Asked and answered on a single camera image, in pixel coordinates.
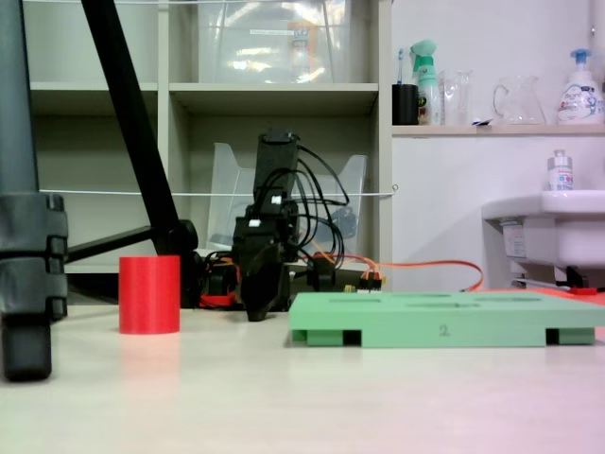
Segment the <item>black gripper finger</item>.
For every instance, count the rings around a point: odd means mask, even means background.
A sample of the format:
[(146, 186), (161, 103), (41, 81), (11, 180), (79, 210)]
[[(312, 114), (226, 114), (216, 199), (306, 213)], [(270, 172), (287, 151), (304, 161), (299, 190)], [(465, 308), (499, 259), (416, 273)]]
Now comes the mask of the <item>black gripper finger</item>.
[(263, 321), (280, 301), (285, 279), (282, 252), (278, 244), (245, 251), (241, 263), (241, 298), (249, 322)]

